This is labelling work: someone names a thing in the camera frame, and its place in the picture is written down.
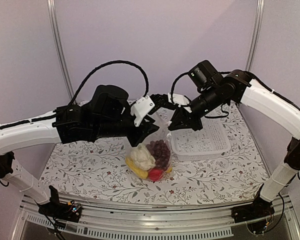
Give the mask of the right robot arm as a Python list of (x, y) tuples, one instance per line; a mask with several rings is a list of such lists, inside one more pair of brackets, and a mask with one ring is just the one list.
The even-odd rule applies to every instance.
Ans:
[[(199, 93), (192, 100), (174, 93), (178, 80), (184, 76), (191, 79)], [(283, 162), (260, 187), (255, 197), (257, 200), (248, 208), (252, 218), (264, 214), (268, 210), (268, 203), (300, 171), (300, 107), (270, 89), (253, 73), (240, 69), (220, 72), (208, 60), (204, 60), (173, 81), (168, 101), (176, 106), (169, 125), (170, 131), (201, 130), (203, 117), (221, 105), (235, 102), (264, 115), (291, 135)]]

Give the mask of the dark red toy grapes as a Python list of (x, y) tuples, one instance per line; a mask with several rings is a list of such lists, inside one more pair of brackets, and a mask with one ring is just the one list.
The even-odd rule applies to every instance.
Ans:
[(146, 145), (151, 155), (155, 159), (155, 166), (159, 169), (166, 170), (170, 163), (171, 151), (163, 139), (151, 141)]

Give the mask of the white plastic basket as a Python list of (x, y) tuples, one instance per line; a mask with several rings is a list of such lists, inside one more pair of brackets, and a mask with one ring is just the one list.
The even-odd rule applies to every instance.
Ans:
[(183, 162), (213, 160), (231, 148), (230, 140), (219, 119), (203, 119), (203, 129), (180, 129), (171, 132), (171, 148)]

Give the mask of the clear zip top bag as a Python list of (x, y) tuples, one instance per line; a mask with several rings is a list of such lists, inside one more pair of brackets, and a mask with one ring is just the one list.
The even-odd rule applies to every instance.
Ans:
[(136, 147), (126, 138), (123, 146), (128, 168), (141, 179), (158, 182), (172, 171), (171, 134), (162, 113), (156, 112), (151, 117), (159, 129)]

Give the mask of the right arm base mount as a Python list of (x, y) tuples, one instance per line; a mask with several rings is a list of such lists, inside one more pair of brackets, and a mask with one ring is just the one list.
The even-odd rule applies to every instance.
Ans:
[(270, 225), (275, 213), (272, 202), (268, 202), (256, 196), (252, 203), (240, 205), (231, 209), (231, 217), (235, 223), (254, 221), (247, 224), (248, 230), (255, 235), (264, 234)]

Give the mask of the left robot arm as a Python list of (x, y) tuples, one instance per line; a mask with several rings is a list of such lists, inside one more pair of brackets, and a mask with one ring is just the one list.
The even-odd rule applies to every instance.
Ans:
[(84, 105), (58, 107), (33, 119), (0, 124), (0, 179), (34, 199), (53, 216), (64, 213), (58, 192), (23, 169), (14, 151), (42, 144), (94, 142), (126, 137), (135, 147), (158, 127), (149, 117), (155, 103), (149, 96), (128, 103), (128, 93), (115, 85), (99, 85)]

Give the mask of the red toy bell pepper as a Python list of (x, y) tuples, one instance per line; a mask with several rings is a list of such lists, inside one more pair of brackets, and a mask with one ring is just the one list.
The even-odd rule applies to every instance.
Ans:
[(148, 171), (147, 178), (153, 182), (159, 181), (164, 174), (164, 171), (159, 168), (152, 168)]

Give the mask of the front aluminium rail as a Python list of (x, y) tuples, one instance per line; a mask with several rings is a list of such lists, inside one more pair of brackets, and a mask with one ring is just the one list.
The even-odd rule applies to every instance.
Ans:
[(287, 194), (273, 201), (274, 215), (265, 233), (256, 233), (263, 218), (235, 222), (232, 208), (215, 205), (154, 205), (75, 197), (78, 222), (57, 222), (39, 214), (25, 196), (19, 206), (13, 240), (300, 240), (300, 224)]

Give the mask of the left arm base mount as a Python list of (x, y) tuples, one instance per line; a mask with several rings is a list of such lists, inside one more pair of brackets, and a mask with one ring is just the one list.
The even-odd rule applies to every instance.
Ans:
[(82, 214), (82, 205), (74, 200), (62, 203), (58, 191), (52, 185), (49, 186), (49, 190), (49, 201), (45, 204), (38, 204), (38, 212), (57, 220), (78, 223)]

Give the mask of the right aluminium frame post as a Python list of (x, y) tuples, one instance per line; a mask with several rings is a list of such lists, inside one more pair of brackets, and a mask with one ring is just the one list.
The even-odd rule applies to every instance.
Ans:
[(252, 69), (255, 54), (257, 51), (259, 36), (261, 33), (264, 9), (265, 9), (265, 0), (257, 0), (253, 29), (252, 29), (252, 37), (251, 37), (249, 52), (248, 52), (247, 61), (245, 65), (245, 70), (248, 72), (251, 71)]

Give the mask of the white toy cauliflower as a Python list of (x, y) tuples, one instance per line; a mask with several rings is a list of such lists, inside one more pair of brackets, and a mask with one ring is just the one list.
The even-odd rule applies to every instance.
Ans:
[(134, 147), (130, 152), (130, 157), (134, 165), (141, 170), (148, 171), (156, 166), (155, 158), (144, 144)]

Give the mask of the left aluminium frame post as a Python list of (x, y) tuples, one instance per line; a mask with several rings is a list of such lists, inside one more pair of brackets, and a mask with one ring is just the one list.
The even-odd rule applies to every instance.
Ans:
[(75, 94), (75, 91), (71, 82), (68, 66), (66, 63), (66, 57), (63, 50), (61, 34), (58, 25), (56, 4), (54, 0), (47, 0), (46, 2), (47, 2), (47, 10), (49, 15), (51, 31), (52, 31), (52, 37), (54, 40), (55, 50), (56, 50), (62, 78), (64, 81), (64, 85), (68, 97), (71, 100)]

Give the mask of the aluminium frame post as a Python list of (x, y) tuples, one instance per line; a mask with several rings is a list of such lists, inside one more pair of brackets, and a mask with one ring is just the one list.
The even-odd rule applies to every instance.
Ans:
[(252, 29), (252, 37), (251, 37), (249, 52), (248, 52), (247, 61), (245, 65), (245, 70), (248, 72), (251, 71), (252, 69), (255, 54), (257, 51), (259, 36), (261, 33), (264, 9), (265, 9), (265, 0), (257, 0), (253, 29)]
[(64, 85), (68, 97), (71, 100), (75, 94), (75, 91), (71, 82), (68, 66), (66, 63), (66, 57), (63, 50), (61, 34), (58, 25), (56, 4), (54, 0), (47, 0), (46, 2), (47, 2), (47, 10), (49, 15), (51, 31), (52, 31), (52, 37), (54, 40), (55, 50), (56, 50), (62, 78), (64, 81)]

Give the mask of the floral table mat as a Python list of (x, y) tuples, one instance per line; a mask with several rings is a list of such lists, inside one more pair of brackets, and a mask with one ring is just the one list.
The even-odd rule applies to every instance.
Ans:
[(183, 162), (159, 182), (138, 178), (125, 163), (120, 137), (58, 144), (40, 180), (60, 193), (147, 205), (203, 205), (252, 200), (268, 172), (235, 104), (221, 119), (230, 149), (217, 159)]

